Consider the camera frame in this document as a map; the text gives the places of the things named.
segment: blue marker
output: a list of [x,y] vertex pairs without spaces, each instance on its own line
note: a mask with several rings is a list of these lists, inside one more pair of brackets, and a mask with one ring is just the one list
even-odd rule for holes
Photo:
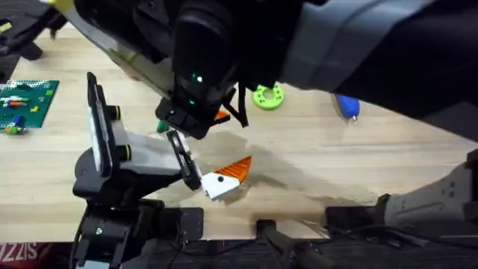
[[348,120],[352,119],[354,123],[357,123],[357,117],[360,114],[360,103],[357,99],[337,95],[338,107],[341,109],[342,115]]

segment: green ring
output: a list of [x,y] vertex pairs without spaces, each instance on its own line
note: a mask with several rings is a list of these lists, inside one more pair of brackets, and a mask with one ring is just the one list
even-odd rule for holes
[[[274,95],[272,99],[266,99],[264,97],[264,91],[266,90],[273,91]],[[284,91],[278,85],[275,85],[272,89],[259,85],[252,95],[252,100],[254,100],[254,104],[260,109],[274,110],[284,102]]]

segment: green toy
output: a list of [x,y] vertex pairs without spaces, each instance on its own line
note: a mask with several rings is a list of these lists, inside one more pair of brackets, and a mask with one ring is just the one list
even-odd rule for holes
[[160,120],[159,123],[158,123],[158,127],[156,127],[156,132],[161,134],[161,133],[166,132],[169,129],[170,129],[170,125],[167,124],[167,122],[165,122],[163,120]]
[[[264,96],[264,93],[267,92],[272,94],[272,98],[268,99]],[[284,102],[284,91],[277,85],[272,89],[259,85],[252,95],[252,99],[258,108],[263,110],[274,110]]]
[[22,98],[26,105],[16,108],[4,108],[0,102],[0,126],[7,126],[14,115],[23,116],[25,128],[40,128],[57,91],[59,81],[55,80],[10,80],[7,81],[0,101],[15,96]]

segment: orange object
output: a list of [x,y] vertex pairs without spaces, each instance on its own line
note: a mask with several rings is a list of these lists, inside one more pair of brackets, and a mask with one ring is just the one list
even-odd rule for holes
[[233,162],[232,164],[215,170],[215,173],[232,176],[236,179],[239,179],[239,182],[242,183],[246,179],[247,174],[249,173],[249,168],[251,167],[252,156],[245,157],[239,161]]
[[214,118],[214,120],[219,120],[219,119],[222,119],[222,118],[227,117],[227,116],[229,116],[229,114],[227,114],[227,112],[219,110],[217,112],[216,117]]

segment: orange and white object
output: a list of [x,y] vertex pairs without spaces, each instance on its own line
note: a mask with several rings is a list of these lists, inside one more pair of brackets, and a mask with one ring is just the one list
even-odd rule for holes
[[215,200],[220,195],[239,187],[249,173],[252,156],[243,158],[226,167],[202,176],[202,191],[211,199]]

